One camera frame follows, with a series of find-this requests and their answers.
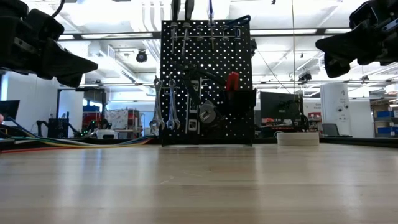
security camera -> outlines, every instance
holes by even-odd
[[[251,48],[251,57],[253,58],[257,50],[257,42],[255,39],[250,40],[250,48]]]
[[[148,60],[148,56],[146,54],[145,50],[139,50],[137,57],[136,57],[137,62],[139,63],[144,63]]]
[[[298,80],[300,82],[306,83],[311,79],[312,79],[312,76],[311,76],[311,72],[309,72],[309,71],[305,71],[305,72],[301,73],[300,75],[298,75]]]

wooden table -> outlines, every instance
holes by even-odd
[[[398,151],[269,144],[3,154],[0,223],[398,223]]]

screwdriver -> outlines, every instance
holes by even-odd
[[[215,40],[215,38],[214,38],[214,36],[213,36],[213,28],[214,28],[213,19],[214,19],[214,12],[213,12],[213,2],[212,2],[212,0],[209,0],[209,4],[208,4],[208,8],[207,8],[207,14],[208,14],[208,17],[209,17],[209,24],[208,24],[208,26],[210,27],[210,32],[211,32],[211,37],[210,37],[210,40],[211,40],[211,49],[212,49],[212,51],[214,51],[214,40]]]
[[[180,14],[181,0],[172,0],[172,54],[174,54],[175,30],[178,28],[178,15]]]
[[[191,28],[190,22],[191,22],[194,5],[195,5],[194,0],[185,1],[185,22],[182,26],[183,28],[185,28],[185,33],[184,33],[184,41],[182,44],[182,52],[181,52],[182,55],[184,55],[185,53],[185,43],[189,39],[189,29]]]

wrench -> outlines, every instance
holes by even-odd
[[[150,131],[152,134],[156,132],[156,130],[163,130],[165,127],[165,123],[162,118],[162,110],[160,108],[160,92],[162,91],[162,80],[155,78],[154,80],[155,90],[156,90],[156,100],[155,100],[155,113],[154,118],[149,123]]]
[[[176,106],[175,106],[174,79],[170,79],[169,87],[170,87],[170,111],[169,111],[169,120],[167,121],[167,128],[173,130],[175,125],[177,125],[177,129],[180,129],[181,122],[178,120]]]

tool holder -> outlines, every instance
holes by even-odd
[[[162,117],[169,118],[170,78],[176,81],[175,98],[180,129],[159,131],[162,145],[169,144],[252,144],[254,139],[254,106],[256,91],[252,89],[250,25],[229,28],[230,21],[215,21],[212,27],[208,21],[191,21],[189,40],[184,40],[184,21],[178,21],[174,36],[172,54],[172,21],[162,21],[162,49],[160,79],[164,87],[160,95]],[[192,104],[188,91],[181,78],[179,64],[191,63],[204,68],[225,80],[232,71],[239,73],[238,91],[226,91],[205,77],[192,80],[201,104],[210,100],[225,115],[211,124],[203,124],[199,119],[199,106]]]

